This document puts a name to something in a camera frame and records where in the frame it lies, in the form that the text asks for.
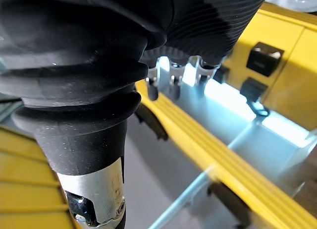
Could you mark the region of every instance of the gray metal surface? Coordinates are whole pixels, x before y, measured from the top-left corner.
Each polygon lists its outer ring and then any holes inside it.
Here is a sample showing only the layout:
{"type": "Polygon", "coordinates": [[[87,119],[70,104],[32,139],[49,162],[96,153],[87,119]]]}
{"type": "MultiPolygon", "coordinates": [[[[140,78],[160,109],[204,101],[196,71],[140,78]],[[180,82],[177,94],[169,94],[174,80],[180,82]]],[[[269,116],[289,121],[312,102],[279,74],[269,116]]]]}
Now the gray metal surface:
{"type": "MultiPolygon", "coordinates": [[[[147,229],[201,173],[170,140],[156,135],[135,116],[125,142],[126,229],[147,229]]],[[[207,186],[164,229],[230,229],[238,221],[207,186]]]]}

